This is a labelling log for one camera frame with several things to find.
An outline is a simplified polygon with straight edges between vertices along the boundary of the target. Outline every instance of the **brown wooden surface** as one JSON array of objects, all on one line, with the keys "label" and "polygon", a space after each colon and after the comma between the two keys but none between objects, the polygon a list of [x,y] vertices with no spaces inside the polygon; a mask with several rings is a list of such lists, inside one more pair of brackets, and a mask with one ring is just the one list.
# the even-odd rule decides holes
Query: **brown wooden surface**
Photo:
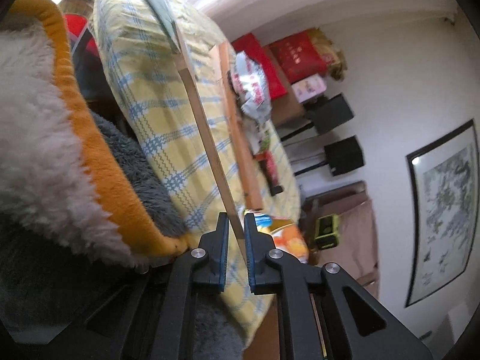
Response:
[{"label": "brown wooden surface", "polygon": [[236,96],[230,88],[228,74],[230,70],[229,44],[224,42],[216,45],[211,51],[215,78],[222,88],[222,102],[225,116],[229,126],[235,159],[238,164],[238,174],[245,197],[246,208],[262,210],[263,202],[260,187],[256,178],[255,160],[253,159],[249,144],[242,130],[241,119],[237,112]]},{"label": "brown wooden surface", "polygon": [[287,94],[272,100],[272,122],[275,127],[278,127],[286,122],[303,116],[305,114],[305,109],[295,97],[295,93],[293,92],[289,80],[268,46],[265,46],[263,51],[272,62],[275,71],[277,72],[278,79],[287,91]]},{"label": "brown wooden surface", "polygon": [[[208,125],[205,110],[202,106],[202,101],[200,100],[194,69],[190,64],[190,60],[186,57],[187,46],[178,27],[175,27],[175,31],[177,34],[178,44],[181,48],[181,54],[174,54],[174,63],[183,81],[185,90],[187,91],[190,107],[193,111],[193,116],[195,117],[195,122],[198,126],[198,132],[202,138],[202,143],[205,148],[205,153],[207,154],[208,162],[210,163],[210,168],[212,168],[212,173],[215,178],[215,182],[217,183],[220,197],[222,198],[222,202],[225,206],[225,211],[229,216],[233,232],[238,244],[240,245],[242,243],[241,241],[244,239],[242,223],[235,207],[235,202],[233,200],[227,178],[225,177],[225,172],[223,171],[220,157],[218,156],[217,147],[215,146],[215,141],[212,137],[212,131]],[[246,261],[244,249],[242,250],[241,248],[241,251],[243,259]]]},{"label": "brown wooden surface", "polygon": [[272,302],[250,346],[243,352],[243,360],[279,360],[277,303]]}]

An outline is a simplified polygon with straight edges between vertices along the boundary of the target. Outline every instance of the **lime green object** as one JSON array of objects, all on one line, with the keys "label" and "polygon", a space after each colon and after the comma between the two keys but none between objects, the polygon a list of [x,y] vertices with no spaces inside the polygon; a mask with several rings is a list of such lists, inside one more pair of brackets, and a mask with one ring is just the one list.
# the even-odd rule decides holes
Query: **lime green object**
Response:
[{"label": "lime green object", "polygon": [[334,248],[340,243],[338,215],[332,214],[317,219],[315,225],[315,244],[319,250]]}]

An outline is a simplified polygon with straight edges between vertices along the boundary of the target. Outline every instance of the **black picture frame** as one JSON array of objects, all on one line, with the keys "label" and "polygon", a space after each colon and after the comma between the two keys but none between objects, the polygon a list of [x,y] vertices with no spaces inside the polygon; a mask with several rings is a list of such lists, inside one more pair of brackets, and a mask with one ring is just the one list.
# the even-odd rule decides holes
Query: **black picture frame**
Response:
[{"label": "black picture frame", "polygon": [[[412,160],[416,157],[420,157],[422,155],[425,155],[426,153],[432,151],[433,149],[436,149],[439,146],[442,146],[443,144],[447,143],[457,135],[461,134],[464,131],[467,131],[469,128],[473,129],[473,137],[474,137],[474,142],[475,142],[475,153],[476,153],[476,160],[477,160],[477,177],[478,177],[478,190],[477,190],[477,207],[475,211],[475,225],[473,228],[473,236],[472,236],[472,243],[470,245],[470,250],[466,259],[466,264],[465,268],[460,272],[457,276],[455,276],[453,279],[448,281],[447,283],[443,284],[441,287],[437,288],[436,290],[430,292],[428,295],[425,295],[424,297],[417,299],[414,302],[411,301],[412,297],[412,292],[413,292],[413,286],[415,283],[415,277],[417,273],[417,262],[419,258],[419,241],[420,241],[420,229],[419,229],[419,200],[418,200],[418,190],[417,190],[417,180],[415,177],[415,169],[412,164]],[[416,304],[426,298],[428,298],[430,295],[434,294],[435,292],[438,292],[445,286],[449,285],[451,282],[453,282],[455,279],[457,279],[462,273],[465,272],[467,269],[467,266],[469,265],[469,260],[470,260],[470,255],[472,252],[473,248],[473,243],[475,242],[476,238],[476,231],[477,231],[477,223],[478,223],[478,216],[479,216],[479,191],[480,191],[480,166],[479,166],[479,146],[478,146],[478,139],[477,139],[477,130],[475,128],[475,122],[473,119],[467,121],[460,127],[456,128],[455,130],[451,131],[450,133],[442,136],[441,138],[437,139],[435,142],[432,142],[421,149],[418,149],[406,156],[406,161],[407,165],[409,167],[409,173],[410,173],[410,183],[412,187],[412,195],[413,195],[413,205],[414,205],[414,217],[415,217],[415,249],[414,249],[414,257],[413,257],[413,265],[412,265],[412,273],[411,273],[411,278],[410,278],[410,285],[409,285],[409,292],[406,298],[405,302],[405,307],[409,307],[413,304]]]}]

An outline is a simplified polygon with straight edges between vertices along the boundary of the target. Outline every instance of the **gray plush blanket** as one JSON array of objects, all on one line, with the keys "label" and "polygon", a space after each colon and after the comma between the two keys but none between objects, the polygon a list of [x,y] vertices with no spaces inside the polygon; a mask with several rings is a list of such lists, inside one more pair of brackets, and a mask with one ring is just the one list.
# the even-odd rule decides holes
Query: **gray plush blanket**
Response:
[{"label": "gray plush blanket", "polygon": [[[183,234],[183,222],[138,143],[110,122],[93,116],[157,227],[168,236]],[[0,319],[18,342],[49,342],[78,310],[125,273],[125,268],[75,256],[0,214]],[[240,332],[219,297],[201,296],[195,319],[194,359],[240,360]]]}]

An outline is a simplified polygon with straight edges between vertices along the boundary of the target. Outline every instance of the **orange fabric trim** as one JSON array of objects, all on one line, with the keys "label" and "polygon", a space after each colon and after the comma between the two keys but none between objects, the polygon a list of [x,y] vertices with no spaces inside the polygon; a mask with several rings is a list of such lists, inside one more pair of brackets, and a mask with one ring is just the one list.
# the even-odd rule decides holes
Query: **orange fabric trim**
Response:
[{"label": "orange fabric trim", "polygon": [[84,165],[96,186],[97,201],[104,211],[111,212],[109,219],[118,225],[123,242],[134,253],[146,256],[183,253],[188,236],[169,238],[159,232],[97,129],[78,89],[64,20],[57,6],[51,0],[16,0],[10,12],[36,17],[53,42],[54,84],[71,111],[71,127],[82,141]]}]

